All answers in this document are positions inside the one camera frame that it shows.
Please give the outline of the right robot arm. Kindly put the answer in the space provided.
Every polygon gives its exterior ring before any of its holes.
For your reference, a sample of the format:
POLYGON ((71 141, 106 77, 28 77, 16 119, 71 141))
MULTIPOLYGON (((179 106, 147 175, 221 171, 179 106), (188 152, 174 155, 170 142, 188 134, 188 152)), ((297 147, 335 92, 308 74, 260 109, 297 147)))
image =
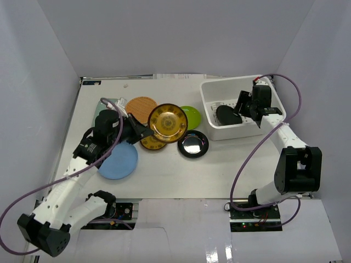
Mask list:
POLYGON ((251 92, 240 91, 234 112, 252 119, 280 154, 273 181, 255 189, 248 197, 248 213, 259 219, 267 213, 267 204, 320 188, 322 151, 308 146, 284 121, 283 112, 271 106, 272 89, 254 85, 251 92))

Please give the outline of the black round plate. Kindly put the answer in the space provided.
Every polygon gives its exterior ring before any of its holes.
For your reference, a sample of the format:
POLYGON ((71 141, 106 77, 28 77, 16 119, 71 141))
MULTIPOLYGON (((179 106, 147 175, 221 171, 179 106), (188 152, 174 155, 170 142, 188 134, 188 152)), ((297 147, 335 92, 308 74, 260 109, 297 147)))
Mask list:
POLYGON ((209 140, 197 130, 188 130, 177 142, 178 151, 186 158, 197 159, 204 156, 209 149, 209 140))
POLYGON ((220 105, 216 109, 216 116, 221 125, 242 124, 241 116, 234 115, 233 108, 227 105, 220 105))

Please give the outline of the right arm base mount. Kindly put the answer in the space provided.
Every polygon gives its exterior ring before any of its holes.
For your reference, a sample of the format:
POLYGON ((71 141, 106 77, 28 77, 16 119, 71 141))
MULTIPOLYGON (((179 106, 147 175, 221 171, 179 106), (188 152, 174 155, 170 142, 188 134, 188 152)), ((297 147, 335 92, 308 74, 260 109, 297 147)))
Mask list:
POLYGON ((229 213, 232 233, 282 231, 281 216, 277 206, 273 205, 253 211, 239 211, 227 202, 223 209, 229 213))

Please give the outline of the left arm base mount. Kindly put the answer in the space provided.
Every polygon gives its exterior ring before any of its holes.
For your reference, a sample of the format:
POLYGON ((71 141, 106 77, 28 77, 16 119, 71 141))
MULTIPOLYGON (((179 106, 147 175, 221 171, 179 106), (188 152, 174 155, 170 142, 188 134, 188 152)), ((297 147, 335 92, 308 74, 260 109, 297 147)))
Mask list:
POLYGON ((106 218, 99 217, 90 224, 86 229, 90 230, 133 230, 135 222, 133 219, 134 204, 116 203, 114 209, 106 218))

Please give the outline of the yellow patterned plate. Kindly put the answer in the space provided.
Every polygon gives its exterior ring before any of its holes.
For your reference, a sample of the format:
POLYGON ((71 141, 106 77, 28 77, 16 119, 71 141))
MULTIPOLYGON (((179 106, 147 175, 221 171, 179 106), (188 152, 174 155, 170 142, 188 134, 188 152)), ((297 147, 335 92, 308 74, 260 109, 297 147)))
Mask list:
POLYGON ((166 143, 157 140, 153 135, 150 135, 140 141, 143 148, 150 151, 158 151, 167 146, 166 143))
POLYGON ((179 106, 160 104, 151 111, 148 127, 158 141, 172 144, 184 137, 188 130, 188 118, 179 106))

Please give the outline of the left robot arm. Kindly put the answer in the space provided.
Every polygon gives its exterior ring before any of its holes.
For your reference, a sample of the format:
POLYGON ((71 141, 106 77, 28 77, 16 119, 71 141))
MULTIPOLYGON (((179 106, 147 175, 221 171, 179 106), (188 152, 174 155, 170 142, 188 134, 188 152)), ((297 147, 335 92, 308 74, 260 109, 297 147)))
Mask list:
POLYGON ((73 152, 62 179, 30 215, 22 214, 17 225, 24 238, 46 254, 56 257, 67 247, 73 233, 92 220, 109 219, 116 212, 116 197, 99 190, 89 194, 75 209, 71 206, 80 190, 98 172, 111 148, 119 142, 135 144, 154 132, 132 114, 121 117, 117 111, 102 110, 93 127, 83 135, 73 152))

